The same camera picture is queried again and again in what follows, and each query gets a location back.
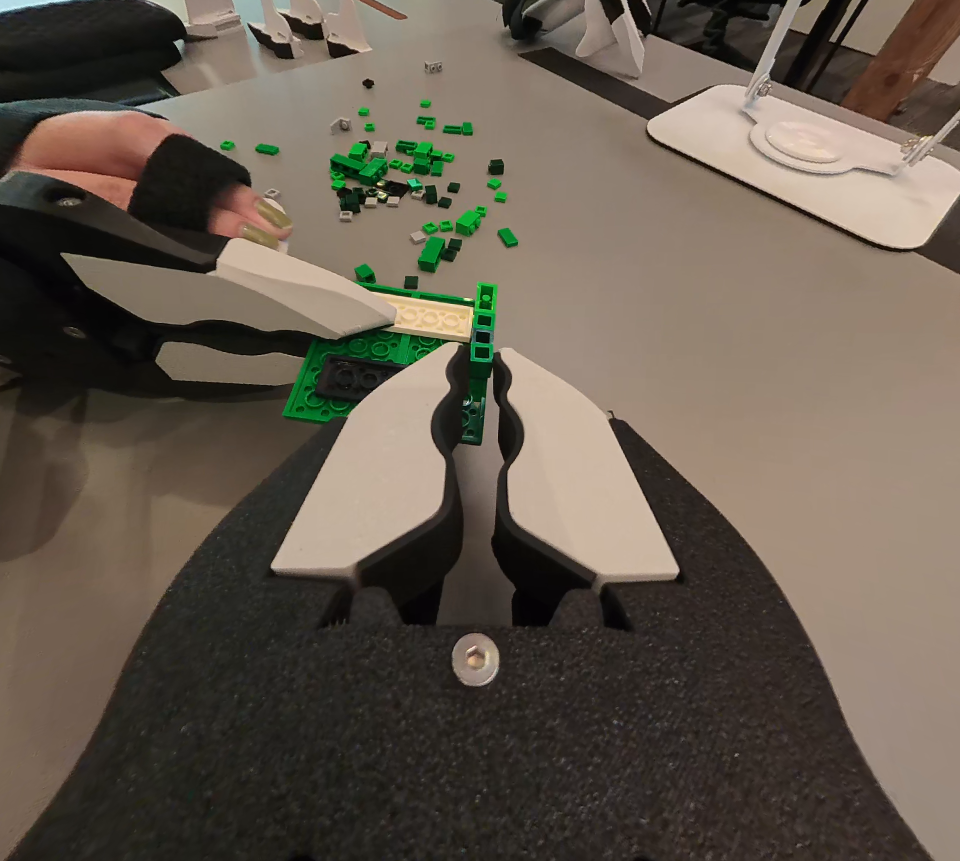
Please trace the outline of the wooden table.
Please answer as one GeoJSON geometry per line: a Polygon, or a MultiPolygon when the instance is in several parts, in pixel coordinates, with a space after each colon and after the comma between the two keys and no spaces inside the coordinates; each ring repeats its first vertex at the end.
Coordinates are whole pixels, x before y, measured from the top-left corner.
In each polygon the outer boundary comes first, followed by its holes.
{"type": "MultiPolygon", "coordinates": [[[[829,37],[851,0],[831,0],[815,30],[829,37]],[[836,14],[834,6],[841,14],[836,14]]],[[[842,100],[844,109],[887,122],[927,79],[959,34],[959,0],[912,0],[878,54],[842,100]]]]}

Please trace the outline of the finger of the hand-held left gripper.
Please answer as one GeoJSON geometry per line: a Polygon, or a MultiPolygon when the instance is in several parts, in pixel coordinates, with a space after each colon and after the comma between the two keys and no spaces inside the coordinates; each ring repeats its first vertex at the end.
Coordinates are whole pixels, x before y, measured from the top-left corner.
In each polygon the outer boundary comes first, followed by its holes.
{"type": "Polygon", "coordinates": [[[336,340],[392,327],[397,316],[392,303],[358,283],[240,239],[226,242],[207,273],[61,256],[88,289],[156,324],[226,322],[336,340]]]}
{"type": "Polygon", "coordinates": [[[154,362],[177,382],[282,387],[297,380],[304,360],[303,355],[236,354],[197,343],[167,341],[154,362]]]}

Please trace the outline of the person's left hand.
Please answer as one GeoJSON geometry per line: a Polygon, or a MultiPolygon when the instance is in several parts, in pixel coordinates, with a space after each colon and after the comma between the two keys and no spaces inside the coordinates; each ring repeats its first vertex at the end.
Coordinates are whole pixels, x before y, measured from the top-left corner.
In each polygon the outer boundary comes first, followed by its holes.
{"type": "Polygon", "coordinates": [[[169,121],[133,109],[45,109],[10,172],[71,184],[143,222],[276,249],[292,221],[249,172],[169,121]]]}

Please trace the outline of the black knit cloth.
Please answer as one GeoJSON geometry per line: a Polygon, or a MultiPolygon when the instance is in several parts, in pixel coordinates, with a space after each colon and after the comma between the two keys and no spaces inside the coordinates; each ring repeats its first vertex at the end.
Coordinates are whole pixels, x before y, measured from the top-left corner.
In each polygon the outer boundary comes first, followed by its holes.
{"type": "Polygon", "coordinates": [[[184,22],[146,0],[70,0],[1,13],[1,101],[85,97],[180,62],[184,22]]]}

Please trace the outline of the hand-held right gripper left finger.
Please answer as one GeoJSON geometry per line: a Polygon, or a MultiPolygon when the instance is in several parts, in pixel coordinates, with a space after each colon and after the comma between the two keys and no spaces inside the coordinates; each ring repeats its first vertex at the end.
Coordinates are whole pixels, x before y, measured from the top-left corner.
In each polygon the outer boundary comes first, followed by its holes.
{"type": "Polygon", "coordinates": [[[274,575],[361,581],[377,556],[441,511],[450,447],[434,417],[452,400],[460,441],[466,347],[443,343],[349,414],[280,544],[274,575]]]}

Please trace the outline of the green lego brick strip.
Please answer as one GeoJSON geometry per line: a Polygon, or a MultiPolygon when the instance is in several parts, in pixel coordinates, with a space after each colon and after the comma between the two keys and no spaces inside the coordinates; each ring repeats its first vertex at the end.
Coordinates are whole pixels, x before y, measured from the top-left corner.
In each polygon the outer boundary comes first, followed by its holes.
{"type": "Polygon", "coordinates": [[[486,382],[493,372],[498,285],[480,281],[476,285],[469,342],[469,378],[486,382]]]}

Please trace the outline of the green lego baseplate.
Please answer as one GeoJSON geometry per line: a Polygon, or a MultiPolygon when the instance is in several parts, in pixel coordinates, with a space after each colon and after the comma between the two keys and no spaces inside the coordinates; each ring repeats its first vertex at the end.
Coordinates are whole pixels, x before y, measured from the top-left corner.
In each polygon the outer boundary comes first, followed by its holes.
{"type": "MultiPolygon", "coordinates": [[[[408,287],[389,287],[377,283],[362,283],[370,293],[379,292],[391,296],[404,296],[442,303],[458,303],[474,308],[474,296],[418,291],[408,287]]],[[[470,378],[470,343],[429,339],[395,334],[382,327],[362,331],[342,339],[314,339],[303,360],[299,375],[287,400],[283,414],[290,420],[324,424],[343,419],[360,403],[320,399],[314,394],[319,369],[330,353],[352,355],[359,358],[390,361],[406,367],[414,365],[439,348],[459,345],[465,348],[468,364],[467,387],[461,402],[462,438],[465,445],[480,446],[483,442],[488,382],[473,383],[470,378]]]]}

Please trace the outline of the pile of green lego pieces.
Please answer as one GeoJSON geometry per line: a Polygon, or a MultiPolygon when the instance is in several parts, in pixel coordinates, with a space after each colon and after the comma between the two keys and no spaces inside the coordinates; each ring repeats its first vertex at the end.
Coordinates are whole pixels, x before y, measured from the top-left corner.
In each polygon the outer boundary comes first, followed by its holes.
{"type": "Polygon", "coordinates": [[[491,262],[517,241],[504,209],[510,189],[490,173],[503,139],[437,88],[359,91],[333,105],[295,97],[236,104],[203,123],[204,139],[230,142],[254,186],[274,190],[292,215],[288,252],[368,283],[465,294],[493,279],[491,262]],[[353,130],[331,134],[350,117],[353,130]]]}

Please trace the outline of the person's left forearm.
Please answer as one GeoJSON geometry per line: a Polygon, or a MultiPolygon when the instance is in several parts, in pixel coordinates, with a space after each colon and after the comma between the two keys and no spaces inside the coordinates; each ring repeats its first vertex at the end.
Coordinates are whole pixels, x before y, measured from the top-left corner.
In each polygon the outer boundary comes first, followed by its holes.
{"type": "Polygon", "coordinates": [[[31,100],[1,103],[1,177],[11,171],[31,132],[48,114],[31,100]]]}

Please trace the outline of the black lego plate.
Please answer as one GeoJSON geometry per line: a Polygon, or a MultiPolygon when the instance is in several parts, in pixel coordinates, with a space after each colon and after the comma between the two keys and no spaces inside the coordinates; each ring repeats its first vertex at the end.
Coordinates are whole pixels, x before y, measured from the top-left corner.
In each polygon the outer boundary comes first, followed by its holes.
{"type": "Polygon", "coordinates": [[[318,399],[357,403],[404,371],[406,364],[327,354],[314,387],[318,399]]]}

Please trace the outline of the white lego plate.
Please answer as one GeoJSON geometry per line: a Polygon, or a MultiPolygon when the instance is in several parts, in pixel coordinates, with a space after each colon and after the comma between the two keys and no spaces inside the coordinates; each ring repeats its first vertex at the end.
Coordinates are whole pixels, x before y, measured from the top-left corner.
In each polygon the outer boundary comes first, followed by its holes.
{"type": "Polygon", "coordinates": [[[467,344],[474,328],[474,308],[471,305],[390,295],[375,291],[375,296],[395,309],[392,326],[382,330],[394,334],[423,337],[467,344]]]}

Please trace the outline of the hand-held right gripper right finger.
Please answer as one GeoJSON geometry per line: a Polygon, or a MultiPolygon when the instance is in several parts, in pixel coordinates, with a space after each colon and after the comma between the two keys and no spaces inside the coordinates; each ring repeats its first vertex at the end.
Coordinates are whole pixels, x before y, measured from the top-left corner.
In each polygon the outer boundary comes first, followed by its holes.
{"type": "Polygon", "coordinates": [[[605,411],[513,348],[499,408],[492,546],[517,589],[670,582],[680,568],[605,411]]]}

